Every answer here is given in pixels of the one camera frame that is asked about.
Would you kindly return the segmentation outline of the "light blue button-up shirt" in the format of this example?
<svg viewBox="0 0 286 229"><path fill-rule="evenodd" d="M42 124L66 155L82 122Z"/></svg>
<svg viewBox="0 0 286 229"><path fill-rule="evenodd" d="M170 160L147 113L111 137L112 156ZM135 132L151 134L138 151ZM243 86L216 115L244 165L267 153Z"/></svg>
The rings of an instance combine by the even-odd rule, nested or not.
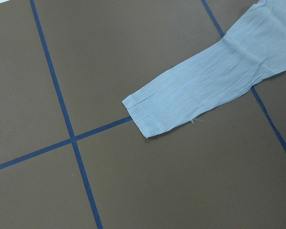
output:
<svg viewBox="0 0 286 229"><path fill-rule="evenodd" d="M211 47L160 74L123 105L144 137L187 123L286 71L286 0L253 4Z"/></svg>

